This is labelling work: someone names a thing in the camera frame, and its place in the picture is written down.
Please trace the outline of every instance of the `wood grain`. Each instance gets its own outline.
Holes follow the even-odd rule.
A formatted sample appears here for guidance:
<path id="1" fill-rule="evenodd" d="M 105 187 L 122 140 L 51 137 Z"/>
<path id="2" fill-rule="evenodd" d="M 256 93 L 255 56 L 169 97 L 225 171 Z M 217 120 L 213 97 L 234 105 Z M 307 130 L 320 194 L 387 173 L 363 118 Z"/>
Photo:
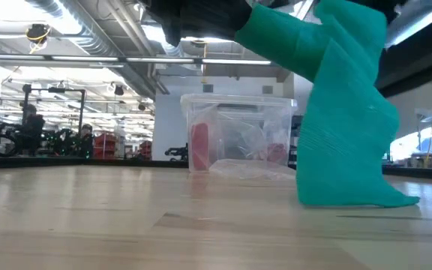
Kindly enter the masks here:
<path id="1" fill-rule="evenodd" d="M 295 182 L 186 169 L 0 169 L 0 269 L 432 269 L 432 180 L 406 208 L 305 208 Z"/>

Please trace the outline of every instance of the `red item in container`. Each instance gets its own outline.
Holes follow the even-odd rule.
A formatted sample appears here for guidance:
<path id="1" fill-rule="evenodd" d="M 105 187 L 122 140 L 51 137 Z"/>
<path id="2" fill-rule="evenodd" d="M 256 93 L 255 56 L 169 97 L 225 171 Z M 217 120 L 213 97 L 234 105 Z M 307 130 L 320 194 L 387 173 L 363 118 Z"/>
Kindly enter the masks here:
<path id="1" fill-rule="evenodd" d="M 191 157 L 195 170 L 209 169 L 209 130 L 205 123 L 191 127 Z"/>

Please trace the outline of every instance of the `plastic bag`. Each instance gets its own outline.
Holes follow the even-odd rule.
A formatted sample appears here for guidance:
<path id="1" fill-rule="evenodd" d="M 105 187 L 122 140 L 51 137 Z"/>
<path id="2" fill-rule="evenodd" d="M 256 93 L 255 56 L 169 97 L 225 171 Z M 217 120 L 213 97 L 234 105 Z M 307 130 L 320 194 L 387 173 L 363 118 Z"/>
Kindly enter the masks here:
<path id="1" fill-rule="evenodd" d="M 218 160 L 209 168 L 209 172 L 236 179 L 267 178 L 292 181 L 296 177 L 296 171 L 288 166 L 261 160 Z"/>

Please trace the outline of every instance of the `ceiling lamp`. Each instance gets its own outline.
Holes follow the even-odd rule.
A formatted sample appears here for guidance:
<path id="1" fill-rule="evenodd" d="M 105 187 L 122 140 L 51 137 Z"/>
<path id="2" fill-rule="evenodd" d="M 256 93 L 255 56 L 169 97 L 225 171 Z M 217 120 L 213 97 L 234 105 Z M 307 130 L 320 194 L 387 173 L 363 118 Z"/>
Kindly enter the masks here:
<path id="1" fill-rule="evenodd" d="M 123 85 L 116 85 L 114 89 L 114 95 L 122 96 L 125 94 L 125 91 L 123 90 Z"/>

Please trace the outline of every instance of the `window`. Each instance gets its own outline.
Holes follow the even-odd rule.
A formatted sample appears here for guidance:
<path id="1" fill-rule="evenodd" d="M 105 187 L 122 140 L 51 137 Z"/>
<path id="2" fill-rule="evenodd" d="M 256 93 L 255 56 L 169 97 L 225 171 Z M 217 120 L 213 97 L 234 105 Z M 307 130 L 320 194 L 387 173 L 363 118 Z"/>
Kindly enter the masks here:
<path id="1" fill-rule="evenodd" d="M 399 161 L 405 158 L 409 158 L 413 153 L 427 152 L 430 136 L 431 128 L 428 127 L 421 130 L 421 145 L 419 145 L 418 132 L 411 133 L 404 137 L 396 139 L 390 146 L 393 161 Z"/>

